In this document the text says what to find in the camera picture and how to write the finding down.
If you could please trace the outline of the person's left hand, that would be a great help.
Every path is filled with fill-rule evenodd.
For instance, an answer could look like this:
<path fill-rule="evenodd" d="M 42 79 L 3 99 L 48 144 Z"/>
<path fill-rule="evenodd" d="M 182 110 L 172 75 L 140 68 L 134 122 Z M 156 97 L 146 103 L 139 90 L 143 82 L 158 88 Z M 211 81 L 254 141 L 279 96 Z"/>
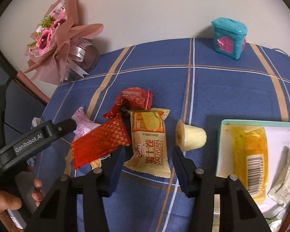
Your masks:
<path fill-rule="evenodd" d="M 7 231 L 24 231 L 26 221 L 19 209 L 33 213 L 44 199 L 42 182 L 35 178 L 33 168 L 20 172 L 10 181 L 12 189 L 0 190 L 0 220 Z"/>

